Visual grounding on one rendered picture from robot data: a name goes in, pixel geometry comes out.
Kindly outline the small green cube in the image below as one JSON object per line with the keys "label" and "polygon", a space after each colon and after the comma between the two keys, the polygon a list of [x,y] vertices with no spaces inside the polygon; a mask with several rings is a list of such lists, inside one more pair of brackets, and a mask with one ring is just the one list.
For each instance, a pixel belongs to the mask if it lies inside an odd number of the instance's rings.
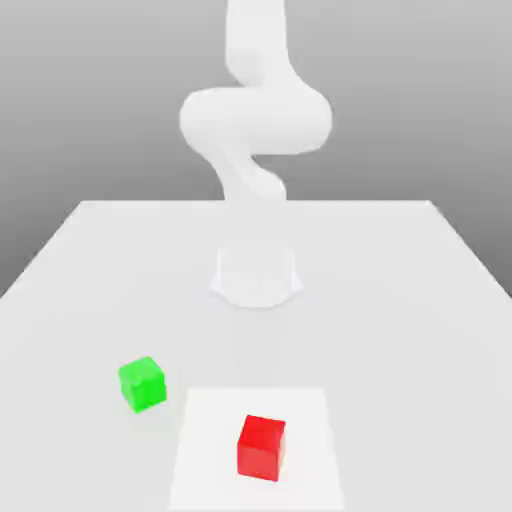
{"label": "small green cube", "polygon": [[133,412],[140,413],[166,401],[165,374],[150,356],[122,365],[118,375],[121,393]]}

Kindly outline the small red cube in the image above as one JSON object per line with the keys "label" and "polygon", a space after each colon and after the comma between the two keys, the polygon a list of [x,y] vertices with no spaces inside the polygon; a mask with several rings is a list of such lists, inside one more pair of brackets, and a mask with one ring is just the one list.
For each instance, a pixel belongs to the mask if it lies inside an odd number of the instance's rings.
{"label": "small red cube", "polygon": [[283,459],[286,422],[247,415],[237,441],[237,473],[277,482]]}

